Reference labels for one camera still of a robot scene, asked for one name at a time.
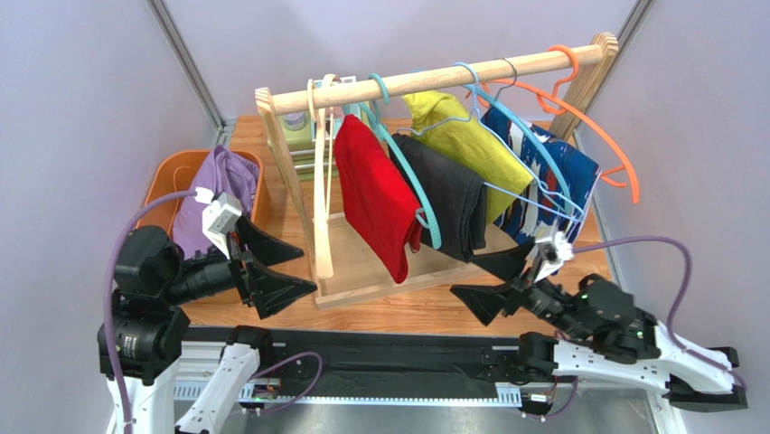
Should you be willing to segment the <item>purple trousers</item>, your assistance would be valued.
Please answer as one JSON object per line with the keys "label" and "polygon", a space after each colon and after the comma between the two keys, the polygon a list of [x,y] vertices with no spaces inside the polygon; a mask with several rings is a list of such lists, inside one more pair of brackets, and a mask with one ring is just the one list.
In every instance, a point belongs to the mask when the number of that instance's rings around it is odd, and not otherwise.
{"label": "purple trousers", "polygon": [[[244,214],[251,214],[259,175],[260,164],[217,145],[204,158],[190,189],[201,187],[215,196],[226,193],[239,200]],[[202,232],[202,213],[210,202],[201,203],[194,197],[185,197],[174,217],[173,240],[186,259],[193,258],[198,251],[205,253],[212,246]]]}

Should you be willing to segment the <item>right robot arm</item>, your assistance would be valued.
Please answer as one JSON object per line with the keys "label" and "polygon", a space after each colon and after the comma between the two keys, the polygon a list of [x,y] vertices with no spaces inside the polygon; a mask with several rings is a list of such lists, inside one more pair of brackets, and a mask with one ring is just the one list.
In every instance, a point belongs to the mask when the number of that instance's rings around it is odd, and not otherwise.
{"label": "right robot arm", "polygon": [[632,294],[597,274],[583,277],[570,294],[549,276],[573,259],[575,249],[558,231],[508,250],[473,257],[501,280],[497,286],[453,285],[485,326],[497,316],[526,310],[553,326],[558,336],[529,332],[500,377],[522,386],[561,377],[622,383],[653,392],[680,410],[720,412],[747,408],[747,388],[735,373],[733,347],[704,348],[676,335],[637,307]]}

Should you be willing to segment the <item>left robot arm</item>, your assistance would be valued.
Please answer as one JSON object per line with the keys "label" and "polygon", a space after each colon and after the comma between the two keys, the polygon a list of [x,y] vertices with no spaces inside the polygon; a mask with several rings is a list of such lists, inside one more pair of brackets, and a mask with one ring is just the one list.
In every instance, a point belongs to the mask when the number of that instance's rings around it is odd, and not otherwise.
{"label": "left robot arm", "polygon": [[268,330],[237,326],[197,402],[177,419],[174,385],[191,323],[185,304],[235,290],[264,319],[315,292],[313,281],[274,271],[303,251],[248,218],[218,226],[214,238],[190,258],[155,225],[127,231],[118,244],[108,276],[108,315],[98,332],[99,367],[113,396],[116,431],[215,433],[242,387],[273,360]]}

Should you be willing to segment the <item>beige wooden hanger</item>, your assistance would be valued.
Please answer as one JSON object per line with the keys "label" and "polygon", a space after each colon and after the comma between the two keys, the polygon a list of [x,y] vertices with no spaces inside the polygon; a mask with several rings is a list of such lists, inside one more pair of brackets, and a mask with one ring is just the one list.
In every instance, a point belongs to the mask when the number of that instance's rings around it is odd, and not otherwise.
{"label": "beige wooden hanger", "polygon": [[329,211],[330,199],[328,190],[331,188],[332,164],[324,164],[326,145],[333,146],[333,117],[330,118],[331,135],[326,132],[326,108],[321,108],[315,103],[316,81],[310,79],[307,83],[307,101],[309,113],[315,124],[314,134],[314,246],[315,246],[315,274],[319,279],[333,277],[333,259],[329,237]]}

